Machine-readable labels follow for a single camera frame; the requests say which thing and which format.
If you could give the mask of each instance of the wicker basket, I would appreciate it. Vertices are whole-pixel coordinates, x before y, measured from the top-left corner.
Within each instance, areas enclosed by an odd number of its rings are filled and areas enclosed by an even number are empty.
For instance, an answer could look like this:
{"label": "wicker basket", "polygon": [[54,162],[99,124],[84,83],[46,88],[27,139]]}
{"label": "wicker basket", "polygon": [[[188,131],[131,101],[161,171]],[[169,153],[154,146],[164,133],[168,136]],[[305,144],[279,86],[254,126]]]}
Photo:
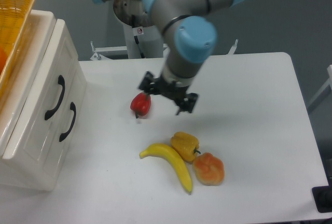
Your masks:
{"label": "wicker basket", "polygon": [[0,47],[8,55],[0,75],[0,98],[15,65],[20,40],[35,0],[0,0]]}

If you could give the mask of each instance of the banana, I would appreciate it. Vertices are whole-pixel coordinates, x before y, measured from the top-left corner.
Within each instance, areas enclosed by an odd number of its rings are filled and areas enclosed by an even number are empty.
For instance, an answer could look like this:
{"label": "banana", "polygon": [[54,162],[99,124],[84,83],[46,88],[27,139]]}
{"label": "banana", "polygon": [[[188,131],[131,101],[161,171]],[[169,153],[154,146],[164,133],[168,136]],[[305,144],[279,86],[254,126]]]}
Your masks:
{"label": "banana", "polygon": [[177,176],[180,179],[180,182],[184,187],[184,189],[187,190],[189,193],[191,193],[192,181],[189,171],[187,169],[185,162],[176,152],[176,150],[174,150],[172,147],[168,145],[155,143],[150,145],[149,147],[147,147],[146,150],[143,150],[140,153],[141,159],[148,156],[161,157],[169,161],[169,163],[175,169]]}

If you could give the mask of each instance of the white drawer cabinet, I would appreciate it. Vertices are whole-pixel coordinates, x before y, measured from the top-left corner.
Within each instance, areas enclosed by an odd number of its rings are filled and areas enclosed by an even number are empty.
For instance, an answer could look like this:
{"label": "white drawer cabinet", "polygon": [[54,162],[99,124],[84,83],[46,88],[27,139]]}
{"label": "white drawer cabinet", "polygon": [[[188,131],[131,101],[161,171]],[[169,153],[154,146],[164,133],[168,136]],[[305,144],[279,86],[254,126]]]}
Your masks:
{"label": "white drawer cabinet", "polygon": [[63,20],[57,20],[0,164],[0,183],[52,190],[79,115],[86,80]]}

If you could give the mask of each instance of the gray wall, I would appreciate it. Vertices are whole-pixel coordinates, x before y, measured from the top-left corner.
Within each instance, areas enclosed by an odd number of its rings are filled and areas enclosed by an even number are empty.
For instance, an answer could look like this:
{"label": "gray wall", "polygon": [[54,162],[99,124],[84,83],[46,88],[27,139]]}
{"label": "gray wall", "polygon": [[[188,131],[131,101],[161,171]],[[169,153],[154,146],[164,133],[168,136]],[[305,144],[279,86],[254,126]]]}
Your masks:
{"label": "gray wall", "polygon": [[[36,0],[34,9],[52,11],[66,21],[81,60],[91,57],[91,40],[96,47],[125,45],[112,2],[97,6],[91,0]],[[227,53],[237,38],[238,53],[290,54],[305,101],[328,78],[326,68],[332,64],[330,0],[247,0],[207,18],[219,32],[215,54]],[[332,139],[328,131],[331,103],[328,99],[311,116],[316,138],[322,144]]]}

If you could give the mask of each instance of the pepper stem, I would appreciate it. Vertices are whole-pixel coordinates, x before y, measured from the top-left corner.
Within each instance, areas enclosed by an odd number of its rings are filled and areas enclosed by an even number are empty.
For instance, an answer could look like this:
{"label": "pepper stem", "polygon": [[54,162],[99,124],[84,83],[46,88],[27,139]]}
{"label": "pepper stem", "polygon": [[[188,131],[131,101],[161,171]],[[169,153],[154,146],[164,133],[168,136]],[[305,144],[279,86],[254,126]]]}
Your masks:
{"label": "pepper stem", "polygon": [[200,152],[198,149],[196,149],[196,147],[195,147],[195,149],[193,150],[193,153],[195,154],[196,152],[199,153],[199,154],[201,153],[201,152]]}

